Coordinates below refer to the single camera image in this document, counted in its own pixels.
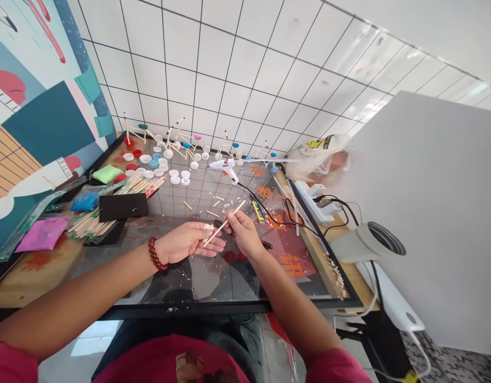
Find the wooden table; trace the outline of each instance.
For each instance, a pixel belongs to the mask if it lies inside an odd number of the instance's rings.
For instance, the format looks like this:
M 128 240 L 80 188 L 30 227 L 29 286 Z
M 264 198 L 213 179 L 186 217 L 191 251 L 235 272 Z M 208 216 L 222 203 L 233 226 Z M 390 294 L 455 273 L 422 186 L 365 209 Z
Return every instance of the wooden table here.
M 140 140 L 136 140 L 134 148 L 127 148 L 121 142 L 101 167 L 111 164 L 124 171 L 127 162 L 122 158 L 123 154 L 131 152 L 132 149 L 143 150 L 144 146 L 145 144 Z M 281 172 L 278 173 L 277 179 L 286 192 L 287 181 Z M 336 215 L 335 218 L 336 222 L 334 224 L 342 223 L 339 216 Z M 329 231 L 327 238 L 332 240 L 346 232 L 348 232 L 346 227 L 333 229 Z M 337 291 L 337 277 L 328 265 L 328 257 L 325 255 L 321 243 L 305 228 L 302 228 L 302 235 L 311 242 L 313 248 L 317 249 L 316 254 L 313 254 L 313 260 L 319 271 L 327 275 L 327 288 L 330 292 L 334 291 L 334 296 L 342 296 Z M 24 307 L 58 286 L 63 280 L 71 278 L 73 270 L 78 265 L 78 260 L 85 253 L 86 248 L 82 245 L 83 241 L 74 241 L 69 236 L 64 235 L 52 251 L 25 254 L 0 281 L 0 309 Z M 373 296 L 355 265 L 342 263 L 341 266 L 363 304 L 368 305 Z M 347 309 L 347 311 L 363 310 L 363 307 Z

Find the colorful mural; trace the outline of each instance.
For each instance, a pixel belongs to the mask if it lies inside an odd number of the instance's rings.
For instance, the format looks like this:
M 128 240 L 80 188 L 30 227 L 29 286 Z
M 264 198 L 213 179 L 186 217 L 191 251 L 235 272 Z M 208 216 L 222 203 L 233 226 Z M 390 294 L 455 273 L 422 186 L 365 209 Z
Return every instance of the colorful mural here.
M 116 140 L 66 0 L 0 0 L 0 246 Z

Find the white tile wall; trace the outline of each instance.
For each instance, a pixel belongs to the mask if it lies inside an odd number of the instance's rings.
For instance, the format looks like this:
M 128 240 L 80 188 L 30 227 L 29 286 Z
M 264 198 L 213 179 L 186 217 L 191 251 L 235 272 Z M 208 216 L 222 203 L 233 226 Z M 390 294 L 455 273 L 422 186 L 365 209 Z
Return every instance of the white tile wall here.
M 400 90 L 491 109 L 489 84 L 320 0 L 69 4 L 120 131 L 185 117 L 212 148 L 282 157 L 356 134 Z

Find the pink shirt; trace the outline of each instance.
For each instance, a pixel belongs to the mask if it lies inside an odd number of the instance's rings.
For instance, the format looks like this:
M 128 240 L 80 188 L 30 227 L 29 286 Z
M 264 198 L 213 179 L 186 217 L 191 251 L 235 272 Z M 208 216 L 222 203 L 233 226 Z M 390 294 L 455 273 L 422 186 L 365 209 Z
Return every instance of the pink shirt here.
M 94 380 L 95 383 L 203 381 L 204 375 L 249 383 L 225 351 L 202 340 L 181 335 L 152 339 L 132 348 Z M 0 343 L 0 382 L 38 381 L 38 361 L 23 351 Z M 371 382 L 357 360 L 342 349 L 321 354 L 307 369 L 306 381 Z

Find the black table frame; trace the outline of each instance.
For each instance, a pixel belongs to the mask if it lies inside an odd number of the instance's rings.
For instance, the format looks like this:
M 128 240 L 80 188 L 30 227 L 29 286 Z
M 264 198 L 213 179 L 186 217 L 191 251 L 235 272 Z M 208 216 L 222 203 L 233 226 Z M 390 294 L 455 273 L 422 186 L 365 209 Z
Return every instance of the black table frame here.
M 93 165 L 86 171 L 84 175 L 89 177 L 89 174 L 98 169 L 103 162 L 114 152 L 114 150 L 121 144 L 126 135 L 122 134 L 108 149 L 93 163 Z M 278 164 L 282 171 L 285 172 L 285 168 Z M 323 233 L 318 227 L 316 221 L 309 214 L 304 200 L 301 198 L 298 189 L 295 187 L 294 183 L 287 179 L 291 184 L 293 193 L 298 199 L 298 202 L 313 226 L 314 230 L 323 237 Z M 58 199 L 59 202 L 67 202 L 73 199 L 78 191 L 83 185 L 77 187 L 62 197 Z M 322 241 L 325 250 L 328 252 L 328 256 L 333 260 L 334 264 L 337 266 L 341 276 L 343 277 L 344 285 L 350 294 L 349 298 L 319 298 L 312 299 L 311 301 L 319 309 L 346 309 L 353 307 L 362 307 L 362 302 L 357 295 L 357 292 L 352 286 L 352 283 L 348 279 L 346 273 L 342 269 L 341 265 L 336 259 L 332 249 L 330 248 L 328 242 Z M 6 275 L 6 273 L 13 267 L 17 261 L 22 257 L 24 253 L 13 254 L 8 262 L 0 264 L 0 280 Z M 0 309 L 0 322 L 12 315 L 14 312 L 18 311 L 20 308 L 6 308 Z M 243 301 L 243 302 L 192 302 L 183 304 L 183 307 L 179 307 L 177 304 L 123 304 L 114 305 L 107 312 L 105 312 L 99 320 L 120 320 L 120 319 L 141 319 L 141 318 L 169 318 L 169 317 L 189 317 L 196 315 L 220 315 L 220 314 L 242 314 L 242 313 L 266 313 L 272 312 L 272 307 L 270 302 L 265 301 Z

